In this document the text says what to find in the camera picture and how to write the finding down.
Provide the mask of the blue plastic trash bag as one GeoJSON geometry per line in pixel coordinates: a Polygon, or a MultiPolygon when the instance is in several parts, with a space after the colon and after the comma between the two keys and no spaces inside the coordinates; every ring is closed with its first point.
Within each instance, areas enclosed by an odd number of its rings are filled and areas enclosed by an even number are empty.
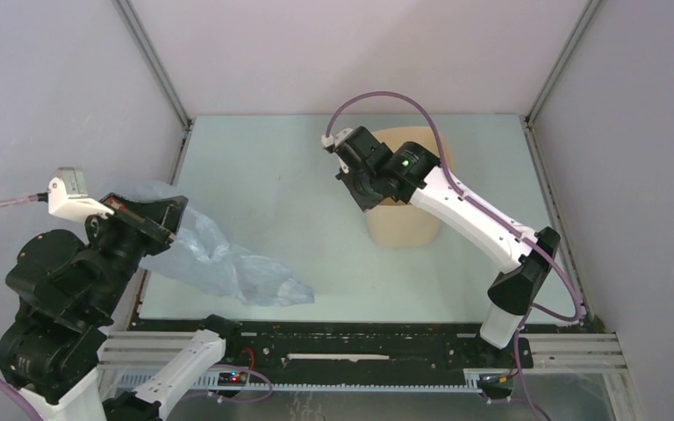
{"type": "Polygon", "coordinates": [[[140,267],[206,294],[233,297],[247,306],[315,302],[313,289],[297,280],[291,268],[232,242],[192,199],[170,249],[144,257],[140,267]]]}

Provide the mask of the beige trash bin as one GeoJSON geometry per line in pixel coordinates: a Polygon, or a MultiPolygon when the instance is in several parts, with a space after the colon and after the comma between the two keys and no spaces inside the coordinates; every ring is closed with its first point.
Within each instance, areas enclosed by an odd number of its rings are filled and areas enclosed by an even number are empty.
{"type": "MultiPolygon", "coordinates": [[[[406,141],[414,141],[439,156],[434,135],[429,127],[404,126],[372,131],[392,152],[406,141]]],[[[408,248],[432,243],[441,230],[442,222],[430,213],[409,204],[386,199],[365,212],[371,239],[381,247],[408,248]]]]}

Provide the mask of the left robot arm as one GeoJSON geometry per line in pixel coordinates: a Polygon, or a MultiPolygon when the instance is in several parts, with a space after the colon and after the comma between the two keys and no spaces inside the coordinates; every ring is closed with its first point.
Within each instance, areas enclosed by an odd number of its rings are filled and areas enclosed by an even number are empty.
{"type": "Polygon", "coordinates": [[[55,216],[81,223],[87,239],[63,229],[43,232],[22,247],[5,278],[19,308],[0,339],[0,370],[32,419],[163,420],[215,363],[239,360],[239,326],[211,315],[149,381],[117,397],[99,394],[103,328],[112,324],[141,260],[176,240],[187,202],[184,196],[132,201],[116,194],[63,206],[49,201],[55,216]]]}

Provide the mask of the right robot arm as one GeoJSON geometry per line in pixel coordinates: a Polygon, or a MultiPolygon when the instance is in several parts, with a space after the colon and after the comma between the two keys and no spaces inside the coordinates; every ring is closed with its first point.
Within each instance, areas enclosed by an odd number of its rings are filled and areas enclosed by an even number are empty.
{"type": "Polygon", "coordinates": [[[499,270],[488,288],[491,307],[475,344],[478,360],[496,367],[550,273],[561,237],[520,224],[468,189],[441,165],[442,147],[427,127],[371,132],[363,126],[321,138],[339,160],[342,181],[362,211],[386,201],[418,208],[455,229],[499,270]]]}

